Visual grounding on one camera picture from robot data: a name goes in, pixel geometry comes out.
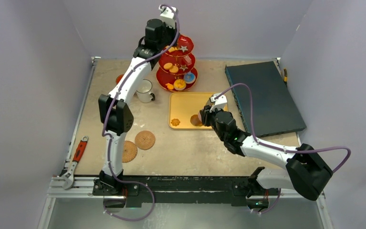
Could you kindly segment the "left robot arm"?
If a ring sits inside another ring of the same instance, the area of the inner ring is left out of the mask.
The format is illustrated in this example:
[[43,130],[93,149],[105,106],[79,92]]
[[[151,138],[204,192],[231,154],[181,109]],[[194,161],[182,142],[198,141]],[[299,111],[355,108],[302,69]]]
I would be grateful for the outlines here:
[[103,123],[102,136],[107,143],[106,159],[99,180],[111,195],[118,195],[123,189],[123,146],[134,121],[129,103],[160,56],[177,43],[179,35],[177,18],[148,20],[145,36],[140,38],[126,73],[108,94],[102,94],[98,99]]

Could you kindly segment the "white star cookie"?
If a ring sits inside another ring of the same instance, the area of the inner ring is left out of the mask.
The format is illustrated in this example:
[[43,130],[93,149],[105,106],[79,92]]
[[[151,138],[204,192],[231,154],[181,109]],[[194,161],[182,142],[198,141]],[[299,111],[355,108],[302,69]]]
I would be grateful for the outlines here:
[[182,53],[185,53],[185,52],[188,52],[188,51],[189,51],[189,49],[188,49],[188,47],[187,47],[187,46],[180,46],[180,47],[179,47],[179,50],[180,50]]

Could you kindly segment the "brown star cookie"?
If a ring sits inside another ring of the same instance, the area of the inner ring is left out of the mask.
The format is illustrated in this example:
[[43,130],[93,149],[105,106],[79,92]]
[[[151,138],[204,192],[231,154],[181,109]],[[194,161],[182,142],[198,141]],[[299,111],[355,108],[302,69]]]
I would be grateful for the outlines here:
[[182,70],[182,72],[187,72],[187,70],[189,69],[187,65],[181,65],[180,70]]

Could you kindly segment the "square cracker biscuit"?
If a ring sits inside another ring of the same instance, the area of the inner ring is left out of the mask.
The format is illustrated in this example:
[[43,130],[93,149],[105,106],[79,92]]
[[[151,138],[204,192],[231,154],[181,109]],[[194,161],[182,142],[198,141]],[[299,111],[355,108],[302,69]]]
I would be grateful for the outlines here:
[[171,47],[171,48],[169,48],[169,49],[168,49],[168,52],[169,52],[169,53],[172,53],[172,52],[174,52],[174,51],[176,51],[176,47]]

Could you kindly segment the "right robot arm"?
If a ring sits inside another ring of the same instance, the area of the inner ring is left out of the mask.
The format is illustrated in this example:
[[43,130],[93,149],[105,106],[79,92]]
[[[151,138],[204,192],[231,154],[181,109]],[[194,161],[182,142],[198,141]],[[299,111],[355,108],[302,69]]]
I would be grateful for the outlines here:
[[237,127],[232,113],[212,110],[210,105],[199,114],[202,124],[210,126],[232,154],[258,158],[285,170],[275,173],[264,168],[253,173],[248,187],[254,194],[270,188],[285,188],[297,191],[308,200],[317,200],[333,175],[328,164],[308,144],[283,146],[256,138]]

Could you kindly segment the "round orange cookie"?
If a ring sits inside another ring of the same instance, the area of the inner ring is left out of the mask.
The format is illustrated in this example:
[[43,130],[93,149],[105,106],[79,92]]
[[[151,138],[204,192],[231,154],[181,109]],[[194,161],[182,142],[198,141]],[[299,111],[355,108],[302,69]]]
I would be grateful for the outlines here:
[[169,72],[170,72],[170,73],[173,73],[173,74],[178,73],[178,71],[179,71],[179,67],[177,67],[177,66],[172,66],[172,67],[169,69]]
[[167,62],[167,63],[165,63],[165,64],[163,65],[163,68],[164,68],[165,70],[169,70],[169,69],[173,68],[173,66],[174,66],[174,64],[173,64],[173,63],[171,63],[171,62]]

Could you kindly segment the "orange fish shaped cookie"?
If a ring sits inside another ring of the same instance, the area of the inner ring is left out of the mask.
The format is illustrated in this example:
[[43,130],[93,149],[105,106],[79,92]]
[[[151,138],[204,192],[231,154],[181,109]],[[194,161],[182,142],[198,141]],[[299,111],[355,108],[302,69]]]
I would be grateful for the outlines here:
[[166,88],[169,90],[169,91],[173,91],[174,90],[174,85],[173,84],[170,84],[170,83],[166,83],[165,84]]

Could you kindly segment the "red three-tier cake stand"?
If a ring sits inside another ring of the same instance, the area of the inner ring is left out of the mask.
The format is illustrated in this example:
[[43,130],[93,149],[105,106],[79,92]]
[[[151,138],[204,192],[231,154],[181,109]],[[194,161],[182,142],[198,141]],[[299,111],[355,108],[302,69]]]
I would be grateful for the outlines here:
[[177,43],[160,57],[156,80],[163,89],[182,92],[195,84],[198,71],[193,50],[192,39],[181,34]]

